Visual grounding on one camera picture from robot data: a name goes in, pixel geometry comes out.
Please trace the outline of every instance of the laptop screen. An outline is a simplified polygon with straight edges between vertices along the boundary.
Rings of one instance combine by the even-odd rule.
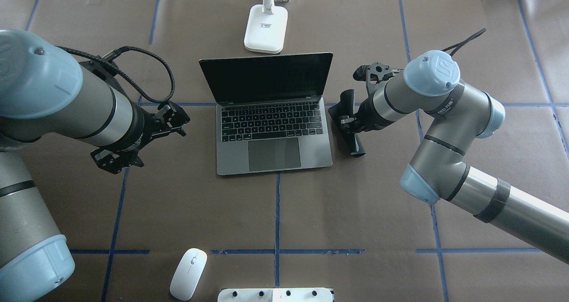
[[[217,103],[322,95],[332,53],[200,60]]]

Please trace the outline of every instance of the laptop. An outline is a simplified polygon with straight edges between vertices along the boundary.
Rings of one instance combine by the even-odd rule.
[[[332,53],[203,59],[220,176],[322,168],[332,153],[322,93]]]

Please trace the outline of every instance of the keyboard key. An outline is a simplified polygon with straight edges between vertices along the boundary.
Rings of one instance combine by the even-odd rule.
[[[236,129],[230,129],[230,130],[222,130],[221,131],[221,135],[232,135],[232,134],[237,134],[237,130]]]
[[[317,129],[322,127],[322,123],[307,123],[306,126],[309,129]]]
[[[286,137],[286,132],[257,133],[251,134],[251,136],[254,140],[258,140],[260,138]]]

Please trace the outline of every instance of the light blue joint cap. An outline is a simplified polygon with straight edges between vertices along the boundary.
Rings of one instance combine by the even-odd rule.
[[[411,164],[407,168],[399,181],[399,184],[407,193],[429,204],[435,204],[439,200],[439,195],[433,190],[425,180],[415,171]]]
[[[21,30],[0,30],[0,116],[51,115],[79,94],[83,72],[69,53]]]
[[[425,97],[441,97],[459,83],[461,69],[449,54],[434,49],[410,61],[403,78],[416,93]]]
[[[498,100],[491,97],[490,94],[486,93],[488,99],[490,100],[490,107],[492,111],[490,111],[490,120],[488,121],[488,125],[482,131],[482,133],[478,134],[477,138],[486,138],[490,135],[494,134],[494,132],[502,126],[504,120],[506,119],[506,109]]]
[[[75,262],[62,234],[24,251],[0,268],[0,301],[32,302],[63,283]]]

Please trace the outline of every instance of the computer mouse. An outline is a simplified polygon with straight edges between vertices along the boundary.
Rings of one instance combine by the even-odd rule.
[[[193,296],[208,255],[200,249],[189,249],[183,255],[170,283],[170,294],[187,301]]]

